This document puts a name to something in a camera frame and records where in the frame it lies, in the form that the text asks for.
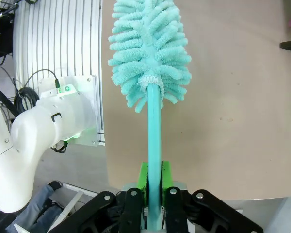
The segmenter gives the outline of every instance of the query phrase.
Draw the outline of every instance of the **ribbed metal surface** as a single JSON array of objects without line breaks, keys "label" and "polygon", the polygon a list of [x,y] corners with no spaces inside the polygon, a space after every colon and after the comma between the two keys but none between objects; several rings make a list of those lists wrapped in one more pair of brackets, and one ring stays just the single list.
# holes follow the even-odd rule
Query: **ribbed metal surface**
[{"label": "ribbed metal surface", "polygon": [[[100,1],[39,0],[25,1],[16,10],[13,56],[16,78],[22,85],[40,69],[58,77],[96,76],[100,100],[98,131],[103,132],[100,76]],[[29,81],[38,93],[39,81],[51,77],[47,71]]]}]

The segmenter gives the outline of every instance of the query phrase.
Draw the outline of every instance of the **jeans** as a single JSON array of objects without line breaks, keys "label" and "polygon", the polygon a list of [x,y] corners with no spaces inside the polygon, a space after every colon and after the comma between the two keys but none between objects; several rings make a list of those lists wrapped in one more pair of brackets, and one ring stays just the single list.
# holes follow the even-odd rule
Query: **jeans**
[{"label": "jeans", "polygon": [[18,233],[14,224],[24,228],[30,233],[46,233],[51,227],[54,219],[62,210],[57,205],[48,208],[43,215],[39,217],[43,209],[44,202],[54,193],[54,190],[45,185],[29,202],[27,208],[5,229],[8,233]]}]

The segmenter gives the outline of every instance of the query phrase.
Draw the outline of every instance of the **floor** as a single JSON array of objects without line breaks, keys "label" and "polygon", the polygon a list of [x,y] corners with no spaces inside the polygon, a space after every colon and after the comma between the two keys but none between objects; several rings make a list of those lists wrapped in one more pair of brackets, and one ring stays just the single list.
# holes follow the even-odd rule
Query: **floor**
[{"label": "floor", "polygon": [[[288,4],[289,1],[283,2],[286,21],[288,21],[291,19],[291,5]],[[287,38],[284,39],[291,39],[291,28],[287,27],[287,35]],[[10,68],[9,71],[11,71],[11,62],[7,61],[5,67]],[[0,72],[0,78],[5,78],[2,72]],[[3,88],[10,85],[8,82],[1,82],[0,84]],[[52,180],[60,180],[94,192],[109,190],[116,193],[118,190],[109,186],[106,169],[104,146],[69,145],[65,154],[47,150],[41,157],[36,171],[33,193]],[[66,205],[74,194],[72,191],[58,190],[54,198],[62,205]],[[245,216],[266,228],[282,199],[229,200],[226,202],[236,209],[242,209]],[[78,209],[81,206],[82,203],[80,202],[76,208]]]}]

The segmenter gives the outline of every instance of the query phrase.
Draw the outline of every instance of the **blue pants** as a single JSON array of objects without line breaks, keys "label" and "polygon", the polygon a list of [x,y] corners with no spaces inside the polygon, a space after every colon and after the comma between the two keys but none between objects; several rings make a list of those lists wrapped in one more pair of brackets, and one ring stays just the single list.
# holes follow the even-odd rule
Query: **blue pants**
[{"label": "blue pants", "polygon": [[30,233],[46,233],[56,216],[62,212],[61,208],[57,205],[48,208],[35,224],[34,222],[42,211],[44,202],[53,193],[54,190],[49,185],[45,185],[29,202],[27,208],[5,230],[8,233],[18,233],[14,227],[14,224],[17,224]]}]

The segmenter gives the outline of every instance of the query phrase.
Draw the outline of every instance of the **turquoise handle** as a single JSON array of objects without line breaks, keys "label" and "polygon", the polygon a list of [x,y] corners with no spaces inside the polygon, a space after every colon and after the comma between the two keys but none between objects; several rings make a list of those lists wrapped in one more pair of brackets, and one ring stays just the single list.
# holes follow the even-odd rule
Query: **turquoise handle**
[{"label": "turquoise handle", "polygon": [[160,182],[162,169],[161,145],[161,92],[156,84],[147,87],[148,103],[148,150],[149,150],[149,212],[147,229],[162,228]]}]

